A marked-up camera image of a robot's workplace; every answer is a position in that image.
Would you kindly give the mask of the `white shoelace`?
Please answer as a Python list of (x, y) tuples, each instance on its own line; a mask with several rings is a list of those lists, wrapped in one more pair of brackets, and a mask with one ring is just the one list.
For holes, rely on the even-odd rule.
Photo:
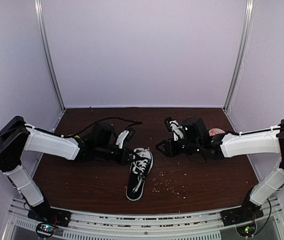
[(142, 174), (145, 171), (147, 164), (151, 160), (149, 157), (150, 152), (148, 149), (144, 149), (141, 147), (134, 149), (134, 152), (138, 154), (140, 157), (142, 157), (142, 160), (137, 160), (133, 162), (132, 172), (137, 175)]

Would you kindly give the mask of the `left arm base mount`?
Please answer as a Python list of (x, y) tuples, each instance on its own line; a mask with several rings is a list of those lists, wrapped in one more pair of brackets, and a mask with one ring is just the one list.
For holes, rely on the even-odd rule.
[(61, 227), (68, 227), (71, 212), (52, 208), (48, 216), (40, 217), (35, 211), (29, 210), (27, 217), (39, 222), (35, 227), (35, 233), (46, 240), (60, 231)]

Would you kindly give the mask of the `black white canvas sneaker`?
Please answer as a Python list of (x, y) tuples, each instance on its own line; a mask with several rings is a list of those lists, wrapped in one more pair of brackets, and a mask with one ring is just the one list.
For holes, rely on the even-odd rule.
[(147, 164), (145, 171), (142, 174), (134, 174), (132, 172), (133, 163), (131, 163), (130, 165), (129, 180), (126, 188), (126, 197), (130, 201), (138, 201), (142, 198), (146, 177), (150, 173), (153, 167), (154, 163), (153, 155), (149, 148), (145, 149), (149, 150), (150, 152), (149, 157), (151, 159), (150, 162)]

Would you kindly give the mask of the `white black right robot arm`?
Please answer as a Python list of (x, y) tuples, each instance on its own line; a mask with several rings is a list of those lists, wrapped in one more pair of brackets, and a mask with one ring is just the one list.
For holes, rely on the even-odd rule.
[(173, 137), (156, 145), (164, 156), (172, 158), (181, 154), (200, 154), (204, 160), (221, 160), (241, 155), (276, 153), (281, 160), (276, 168), (248, 192), (238, 209), (238, 217), (248, 221), (261, 205), (284, 185), (284, 119), (279, 125), (266, 129), (210, 135), (201, 118), (188, 118), (179, 124), (170, 117), (164, 120)]

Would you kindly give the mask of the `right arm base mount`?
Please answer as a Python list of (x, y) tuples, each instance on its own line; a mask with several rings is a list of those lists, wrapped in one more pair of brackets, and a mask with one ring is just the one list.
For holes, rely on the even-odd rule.
[(252, 237), (257, 232), (256, 220), (263, 216), (262, 210), (251, 211), (242, 207), (221, 211), (223, 225), (235, 225), (237, 233), (244, 238)]

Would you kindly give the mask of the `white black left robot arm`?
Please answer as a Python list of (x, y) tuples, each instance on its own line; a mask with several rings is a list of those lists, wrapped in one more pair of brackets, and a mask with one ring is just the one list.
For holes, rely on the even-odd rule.
[(120, 134), (116, 134), (108, 117), (99, 119), (79, 132), (70, 135), (55, 134), (26, 123), (23, 117), (13, 117), (0, 130), (0, 171), (24, 197), (31, 211), (43, 222), (54, 217), (53, 209), (40, 188), (21, 163), (25, 151), (58, 156), (69, 161), (93, 160), (115, 161), (120, 165), (142, 159), (134, 150), (125, 147), (135, 133), (132, 126), (138, 121), (119, 118), (129, 123)]

